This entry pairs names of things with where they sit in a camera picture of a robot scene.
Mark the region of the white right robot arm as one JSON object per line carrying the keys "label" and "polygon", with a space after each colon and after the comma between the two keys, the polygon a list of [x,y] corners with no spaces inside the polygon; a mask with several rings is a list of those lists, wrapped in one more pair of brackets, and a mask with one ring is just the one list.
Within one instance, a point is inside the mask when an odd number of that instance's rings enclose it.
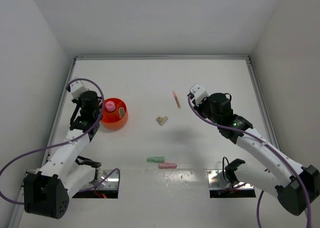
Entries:
{"label": "white right robot arm", "polygon": [[227,181],[232,185],[248,182],[266,191],[292,215],[310,209],[320,195],[319,170],[313,165],[303,166],[275,148],[252,123],[234,113],[231,98],[228,93],[188,95],[188,103],[200,119],[217,127],[223,137],[250,153],[270,172],[255,172],[244,160],[235,159],[224,170]]}

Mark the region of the pink capped clear bottle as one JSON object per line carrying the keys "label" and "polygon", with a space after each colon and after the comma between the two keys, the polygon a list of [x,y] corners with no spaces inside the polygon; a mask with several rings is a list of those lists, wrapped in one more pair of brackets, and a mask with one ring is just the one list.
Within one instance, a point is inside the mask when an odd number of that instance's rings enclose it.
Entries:
{"label": "pink capped clear bottle", "polygon": [[107,101],[105,103],[105,109],[106,109],[107,112],[112,113],[112,112],[114,112],[116,110],[116,108],[117,107],[116,107],[116,105],[115,105],[115,103],[113,101]]}

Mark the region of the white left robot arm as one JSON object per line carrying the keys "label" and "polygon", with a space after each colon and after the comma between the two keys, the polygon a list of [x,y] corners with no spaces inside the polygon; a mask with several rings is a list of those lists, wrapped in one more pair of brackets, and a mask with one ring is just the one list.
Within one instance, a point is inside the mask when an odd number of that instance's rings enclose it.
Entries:
{"label": "white left robot arm", "polygon": [[100,165],[89,162],[71,172],[80,152],[91,142],[99,129],[100,101],[97,93],[87,89],[73,92],[73,112],[66,135],[66,144],[58,147],[52,157],[23,181],[24,211],[29,214],[60,219],[70,199],[86,183],[95,179]]}

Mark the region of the beige white correction tape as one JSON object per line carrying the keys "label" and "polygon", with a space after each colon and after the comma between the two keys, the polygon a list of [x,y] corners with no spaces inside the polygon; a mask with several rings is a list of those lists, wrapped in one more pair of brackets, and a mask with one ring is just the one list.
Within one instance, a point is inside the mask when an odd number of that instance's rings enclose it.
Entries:
{"label": "beige white correction tape", "polygon": [[119,110],[118,111],[119,117],[122,119],[125,116],[126,111],[125,111],[125,109],[123,107],[120,107],[118,110]]}

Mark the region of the pink lead refill tube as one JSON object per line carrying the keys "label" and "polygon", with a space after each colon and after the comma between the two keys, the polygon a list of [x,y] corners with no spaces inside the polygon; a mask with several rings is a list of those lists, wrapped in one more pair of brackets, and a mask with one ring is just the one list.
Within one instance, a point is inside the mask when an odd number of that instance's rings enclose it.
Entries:
{"label": "pink lead refill tube", "polygon": [[180,104],[179,98],[177,96],[177,93],[175,91],[173,91],[172,94],[173,94],[173,97],[175,99],[175,102],[177,104],[178,109],[181,109],[181,104]]}

